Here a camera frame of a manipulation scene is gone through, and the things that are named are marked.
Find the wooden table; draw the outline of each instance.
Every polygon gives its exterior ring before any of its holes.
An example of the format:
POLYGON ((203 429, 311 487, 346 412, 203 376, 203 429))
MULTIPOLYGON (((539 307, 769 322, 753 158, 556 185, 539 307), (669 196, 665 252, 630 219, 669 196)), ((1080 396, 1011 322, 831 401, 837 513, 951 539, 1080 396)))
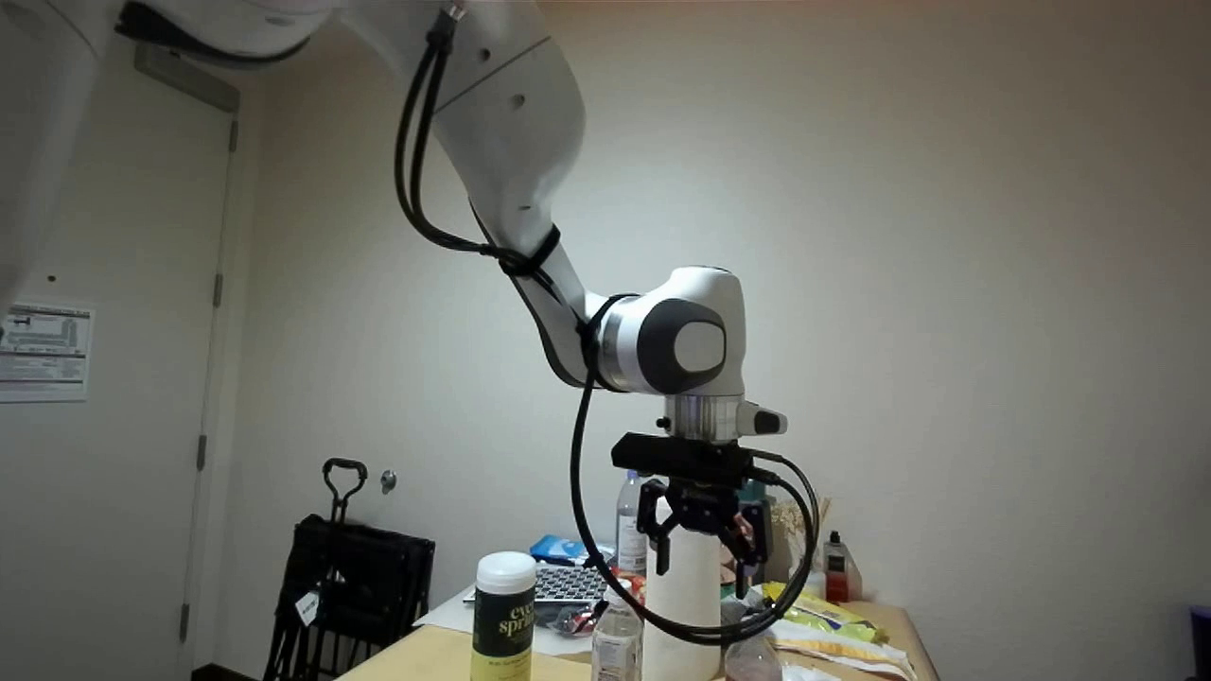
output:
MULTIPOLYGON (((887 644, 908 652, 908 660, 914 665, 914 681, 938 677, 905 609, 877 605, 877 602, 847 602, 843 609, 850 609, 850 614, 875 619, 881 631, 887 631, 887 644)), ((875 672, 858 672, 858 668, 831 665, 831 662, 804 660, 804 655, 783 655, 783 662, 795 662, 804 668, 823 668, 840 681, 877 681, 875 672)), ((361 665, 354 665, 341 681, 412 681, 412 677, 466 681, 469 677, 469 631, 421 627, 408 641, 365 660, 361 665)), ((587 677, 591 677, 587 655, 573 655, 573 660, 534 655, 534 665, 528 665, 528 681, 587 681, 587 677)))

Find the white wall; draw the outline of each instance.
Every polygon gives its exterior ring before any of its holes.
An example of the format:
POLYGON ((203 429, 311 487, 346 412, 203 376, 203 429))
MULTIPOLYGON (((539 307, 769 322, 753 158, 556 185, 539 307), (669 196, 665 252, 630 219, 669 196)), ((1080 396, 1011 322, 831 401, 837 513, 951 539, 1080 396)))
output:
MULTIPOLYGON (((558 223, 596 291, 717 260, 750 394, 943 677, 1181 677, 1211 597, 1211 8, 551 13, 591 140, 558 223)), ((436 595, 566 528, 573 394, 484 260, 388 196, 398 87, 359 48, 267 83, 219 660, 263 662, 317 460, 438 542, 436 595)), ((445 168, 436 214, 469 230, 445 168)), ((659 417, 607 396, 595 450, 659 417)), ((605 526, 618 475, 591 468, 605 526)))

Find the bottle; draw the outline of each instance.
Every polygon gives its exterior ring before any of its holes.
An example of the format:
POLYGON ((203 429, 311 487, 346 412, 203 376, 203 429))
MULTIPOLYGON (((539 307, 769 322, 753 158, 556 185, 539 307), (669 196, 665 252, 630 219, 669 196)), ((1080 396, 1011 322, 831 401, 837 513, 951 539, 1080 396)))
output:
MULTIPOLYGON (((753 586, 740 602, 740 614, 730 609, 722 614, 722 619, 740 619, 740 615, 755 615, 764 614, 764 597, 759 586, 753 586)), ((722 677, 727 681, 783 681, 783 662, 780 662, 780 644, 775 636, 764 627, 750 641, 739 641, 722 652, 722 677)))
POLYGON ((638 655, 643 619, 620 595, 605 590, 605 614, 591 644, 595 681, 638 681, 638 655))
POLYGON ((823 602, 847 602, 847 547, 837 528, 823 544, 823 602))
POLYGON ((528 681, 534 578, 528 554, 481 555, 469 681, 528 681))
POLYGON ((618 492, 618 513, 614 513, 614 566, 624 576, 645 573, 645 542, 638 534, 638 468, 626 468, 626 482, 618 492))

